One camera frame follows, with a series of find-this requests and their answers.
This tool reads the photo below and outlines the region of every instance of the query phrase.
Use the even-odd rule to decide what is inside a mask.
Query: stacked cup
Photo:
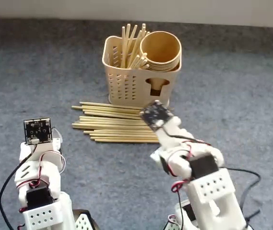
[[[165,31],[152,32],[141,41],[140,51],[147,53],[149,70],[169,72],[179,66],[181,43],[171,33]]]

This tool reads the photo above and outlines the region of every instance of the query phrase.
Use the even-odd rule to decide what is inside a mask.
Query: circuit board
[[[50,118],[38,118],[24,121],[25,142],[28,145],[52,141]]]
[[[159,100],[155,100],[153,103],[143,108],[140,114],[141,119],[153,131],[156,131],[174,116]]]

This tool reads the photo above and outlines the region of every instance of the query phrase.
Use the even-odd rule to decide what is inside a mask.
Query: white wire
[[[40,166],[40,163],[42,161],[42,158],[44,157],[45,154],[49,153],[49,152],[52,152],[52,153],[55,153],[55,154],[58,154],[60,155],[60,157],[63,159],[63,166],[62,166],[62,169],[60,170],[60,174],[62,174],[66,168],[66,159],[64,158],[63,155],[61,155],[59,152],[56,152],[56,151],[53,151],[53,150],[48,150],[48,151],[45,151],[39,158],[39,166]]]

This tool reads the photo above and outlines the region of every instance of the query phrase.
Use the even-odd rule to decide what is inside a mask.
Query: black plastic part
[[[198,179],[218,171],[214,157],[210,153],[190,158],[192,177]]]
[[[156,126],[157,121],[162,120],[166,123],[174,115],[163,106],[163,104],[156,100],[147,105],[141,110],[141,119],[153,130],[156,131],[159,126]]]
[[[26,200],[28,210],[52,204],[54,201],[47,186],[28,190]]]
[[[191,221],[196,220],[194,211],[193,211],[192,206],[191,206],[190,204],[185,205],[185,206],[183,207],[183,209],[186,211],[186,213],[188,214],[188,217],[189,217],[189,219],[190,219]]]
[[[24,121],[24,136],[27,145],[41,144],[52,141],[50,118],[38,118]]]
[[[163,157],[160,157],[160,161],[161,161],[161,163],[162,163],[163,170],[164,170],[167,174],[169,174],[168,165],[167,165],[165,159],[164,159]]]

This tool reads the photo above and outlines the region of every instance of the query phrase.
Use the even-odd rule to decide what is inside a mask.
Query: basket hole
[[[146,83],[151,85],[151,96],[160,96],[162,88],[170,82],[161,78],[148,78],[146,79]]]

